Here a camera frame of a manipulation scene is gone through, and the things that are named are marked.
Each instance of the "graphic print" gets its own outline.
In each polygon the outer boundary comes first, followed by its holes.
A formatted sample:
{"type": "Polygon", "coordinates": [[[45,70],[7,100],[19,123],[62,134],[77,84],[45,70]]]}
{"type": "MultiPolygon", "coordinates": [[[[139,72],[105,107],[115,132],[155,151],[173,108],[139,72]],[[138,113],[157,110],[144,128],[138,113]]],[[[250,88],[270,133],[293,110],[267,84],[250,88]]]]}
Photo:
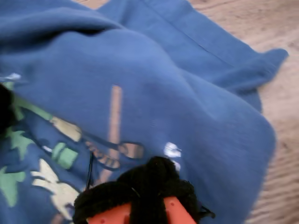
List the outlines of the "graphic print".
{"type": "Polygon", "coordinates": [[[8,206],[14,207],[18,198],[17,183],[25,180],[25,172],[6,173],[6,168],[0,169],[0,191],[4,195],[8,206]]]}
{"type": "Polygon", "coordinates": [[[51,193],[50,197],[56,209],[66,220],[72,220],[67,206],[74,206],[79,192],[69,184],[60,182],[55,172],[43,159],[40,159],[40,171],[31,171],[31,175],[36,178],[32,185],[47,189],[51,193]]]}

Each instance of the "wooden floor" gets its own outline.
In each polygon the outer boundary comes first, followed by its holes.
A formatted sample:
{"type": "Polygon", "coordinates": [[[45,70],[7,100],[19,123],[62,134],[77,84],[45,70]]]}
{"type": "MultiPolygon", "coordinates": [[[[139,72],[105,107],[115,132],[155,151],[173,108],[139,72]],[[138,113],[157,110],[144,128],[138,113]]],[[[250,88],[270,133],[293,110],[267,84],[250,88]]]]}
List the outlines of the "wooden floor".
{"type": "MultiPolygon", "coordinates": [[[[97,8],[105,0],[81,0],[97,8]]],[[[290,57],[260,89],[264,115],[278,135],[276,156],[249,224],[299,224],[299,0],[191,0],[193,6],[257,51],[290,57]]]]}

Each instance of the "blue sweatshirt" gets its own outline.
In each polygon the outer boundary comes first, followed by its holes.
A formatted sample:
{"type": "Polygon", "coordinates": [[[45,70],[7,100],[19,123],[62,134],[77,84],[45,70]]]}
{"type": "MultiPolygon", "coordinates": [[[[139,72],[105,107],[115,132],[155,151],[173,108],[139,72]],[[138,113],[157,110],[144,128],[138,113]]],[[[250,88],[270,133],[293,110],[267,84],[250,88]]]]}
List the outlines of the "blue sweatshirt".
{"type": "Polygon", "coordinates": [[[275,148],[257,87],[287,53],[257,53],[185,0],[0,3],[0,80],[18,122],[0,150],[0,223],[70,224],[84,190],[152,156],[174,161],[241,224],[275,148]]]}

